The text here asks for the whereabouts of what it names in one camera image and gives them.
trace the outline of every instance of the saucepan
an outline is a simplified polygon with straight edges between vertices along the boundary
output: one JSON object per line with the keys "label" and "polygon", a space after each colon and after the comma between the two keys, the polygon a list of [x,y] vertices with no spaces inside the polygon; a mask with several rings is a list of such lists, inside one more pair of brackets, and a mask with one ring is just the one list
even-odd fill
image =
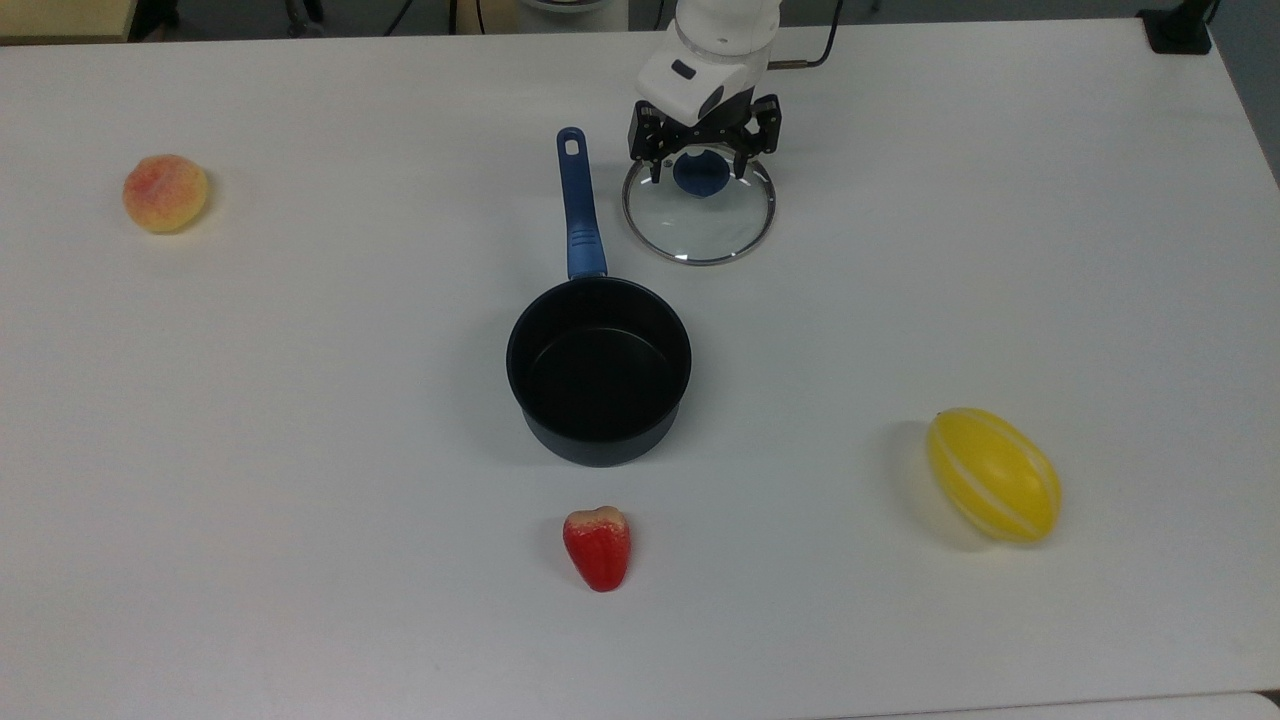
{"label": "saucepan", "polygon": [[652,450],[671,429],[689,386],[689,334],[653,291],[608,275],[595,218],[586,136],[556,136],[568,229],[568,282],[516,320],[507,380],[534,436],[593,468]]}

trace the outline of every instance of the pot lid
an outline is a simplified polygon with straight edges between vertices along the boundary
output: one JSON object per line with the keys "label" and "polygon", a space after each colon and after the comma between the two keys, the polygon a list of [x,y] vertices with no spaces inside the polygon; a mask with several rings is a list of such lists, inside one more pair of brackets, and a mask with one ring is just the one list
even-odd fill
{"label": "pot lid", "polygon": [[662,161],[659,182],[649,165],[631,165],[622,208],[631,231],[659,255],[686,265],[718,265],[741,258],[773,224],[773,181],[758,160],[741,178],[722,145],[690,145]]}

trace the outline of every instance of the peach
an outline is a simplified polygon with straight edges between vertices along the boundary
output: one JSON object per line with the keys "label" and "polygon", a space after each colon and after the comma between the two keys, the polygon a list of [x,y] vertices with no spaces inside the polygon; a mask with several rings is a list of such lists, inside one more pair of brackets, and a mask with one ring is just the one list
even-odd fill
{"label": "peach", "polygon": [[209,197],[209,178],[182,155],[143,158],[124,178],[124,210],[151,232],[169,232],[191,222]]}

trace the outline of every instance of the fake strawberry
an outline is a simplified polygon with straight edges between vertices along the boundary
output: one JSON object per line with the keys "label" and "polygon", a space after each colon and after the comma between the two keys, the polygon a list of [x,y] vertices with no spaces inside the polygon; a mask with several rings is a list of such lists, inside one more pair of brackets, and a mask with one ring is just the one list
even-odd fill
{"label": "fake strawberry", "polygon": [[617,588],[631,559],[631,529],[626,516],[612,505],[570,512],[564,519],[564,550],[593,591]]}

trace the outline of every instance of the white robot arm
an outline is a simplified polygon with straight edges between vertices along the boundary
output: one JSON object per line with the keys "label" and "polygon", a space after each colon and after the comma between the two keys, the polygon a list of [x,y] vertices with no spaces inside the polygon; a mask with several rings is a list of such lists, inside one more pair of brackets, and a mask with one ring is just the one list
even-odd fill
{"label": "white robot arm", "polygon": [[682,0],[662,47],[640,70],[640,96],[692,127],[755,87],[769,64],[782,0]]}
{"label": "white robot arm", "polygon": [[[662,46],[636,81],[644,100],[636,102],[628,133],[631,158],[649,165],[653,182],[659,181],[666,158],[691,145],[728,147],[737,178],[748,160],[777,149],[778,99],[753,96],[769,65],[781,4],[681,0],[676,6]],[[754,129],[748,129],[751,120]],[[678,174],[677,183],[685,187]]]}

